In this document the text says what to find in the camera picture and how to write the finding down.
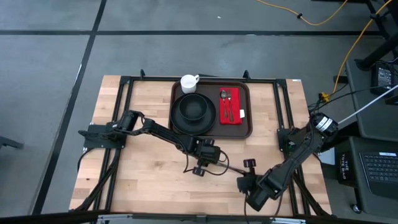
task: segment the yellow cable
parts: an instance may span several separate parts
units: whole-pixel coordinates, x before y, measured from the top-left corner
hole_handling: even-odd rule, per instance
[[[289,12],[295,14],[296,16],[299,15],[297,12],[295,12],[295,11],[293,11],[293,10],[291,10],[291,9],[288,9],[288,8],[286,8],[286,7],[276,6],[276,5],[274,5],[274,4],[270,4],[270,3],[268,3],[268,2],[263,2],[263,1],[261,1],[261,0],[256,0],[256,1],[257,1],[257,2],[260,2],[260,3],[263,3],[263,4],[266,4],[267,6],[271,6],[271,7],[275,7],[275,8],[278,8],[278,9],[283,9],[283,10],[289,11]],[[322,25],[322,24],[328,22],[333,16],[335,16],[335,15],[337,14],[337,12],[340,11],[340,9],[347,3],[347,1],[348,1],[348,0],[345,0],[344,3],[337,9],[337,11],[335,11],[335,13],[333,13],[327,20],[325,20],[325,21],[323,21],[323,22],[320,22],[320,23],[318,23],[318,24],[313,24],[313,23],[307,21],[306,19],[304,19],[303,16],[301,16],[300,18],[301,18],[304,22],[306,22],[307,24],[310,24],[311,26],[319,26],[319,25]]]
[[[392,0],[389,0],[388,2],[386,2],[383,6],[381,6],[381,8],[376,12],[376,15],[379,14]],[[351,51],[353,51],[355,45],[359,42],[359,40],[361,39],[363,33],[365,32],[365,30],[371,25],[373,19],[371,19],[368,24],[366,24],[365,28],[362,30],[361,34],[359,35],[359,37],[355,40],[353,46],[350,48],[350,50],[348,51],[348,53],[346,54],[346,57],[344,58],[343,63],[340,66],[340,70],[338,71],[337,74],[337,78],[336,78],[336,83],[335,83],[335,88],[333,89],[333,93],[336,92],[337,89],[337,83],[338,83],[338,79],[341,75],[341,71],[343,70],[343,67],[345,65],[345,63],[347,62],[348,56],[350,55]]]

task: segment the wooden tabletop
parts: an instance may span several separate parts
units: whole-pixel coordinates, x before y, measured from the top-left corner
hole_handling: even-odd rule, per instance
[[[93,115],[95,124],[111,121],[118,92],[120,76],[104,76]],[[146,117],[166,126],[169,121],[171,87],[174,82],[134,82],[130,110],[141,111]],[[307,102],[300,80],[287,80],[290,104],[296,127],[308,122]],[[248,83],[252,107],[253,132],[243,140],[216,139],[215,145],[225,151],[232,166],[244,169],[243,160],[255,158],[256,172],[265,173],[281,163],[276,130],[279,127],[271,84]],[[127,85],[123,91],[121,116]],[[284,110],[283,97],[281,105]],[[94,149],[81,162],[70,208],[76,208],[98,182],[104,149]],[[239,193],[236,178],[239,174],[228,171],[225,175],[206,174],[199,177],[183,174],[185,155],[176,148],[153,136],[142,134],[127,137],[122,150],[111,210],[128,213],[173,213],[208,215],[243,215],[244,195]],[[192,157],[190,167],[196,164]],[[303,164],[305,183],[322,208],[331,212],[329,199],[319,161],[311,156]],[[209,165],[213,172],[222,167]],[[104,208],[108,186],[104,187],[100,208]],[[299,211],[302,211],[300,191],[296,187]],[[269,199],[260,212],[247,206],[248,215],[273,215],[278,200]],[[291,216],[289,191],[283,195],[280,216]]]

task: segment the black bowl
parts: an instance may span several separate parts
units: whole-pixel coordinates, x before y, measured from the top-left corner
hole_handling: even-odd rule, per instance
[[[183,96],[178,108],[183,118],[188,121],[197,122],[205,116],[207,102],[200,95],[188,94]]]
[[[182,99],[188,95],[199,95],[203,97],[207,103],[207,110],[205,115],[196,122],[185,119],[179,109]],[[203,134],[210,130],[216,121],[216,107],[207,96],[198,93],[190,93],[187,95],[183,95],[174,101],[170,110],[170,120],[175,129],[180,133],[192,135]]]

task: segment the brown tray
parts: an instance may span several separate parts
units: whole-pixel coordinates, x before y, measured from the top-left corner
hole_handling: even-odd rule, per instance
[[[220,88],[231,87],[239,88],[241,110],[244,110],[245,117],[243,123],[240,125],[221,125],[220,124]],[[226,80],[217,81],[199,81],[197,83],[196,93],[207,96],[216,107],[216,121],[214,126],[207,132],[203,133],[200,137],[208,138],[228,138],[228,139],[245,139],[250,136],[253,131],[251,119],[251,105],[250,105],[250,92],[246,84],[241,82],[229,82]],[[181,83],[177,81],[172,87],[172,97],[170,101],[170,110],[176,99],[184,93],[181,90]],[[176,133],[179,131],[174,128],[171,119],[169,119],[169,128]]]

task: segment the fork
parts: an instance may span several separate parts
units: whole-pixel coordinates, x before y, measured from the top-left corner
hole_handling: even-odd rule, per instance
[[[226,97],[228,98],[228,101],[229,101],[229,121],[233,122],[234,118],[232,116],[232,104],[231,104],[232,93],[231,93],[231,90],[226,91]]]

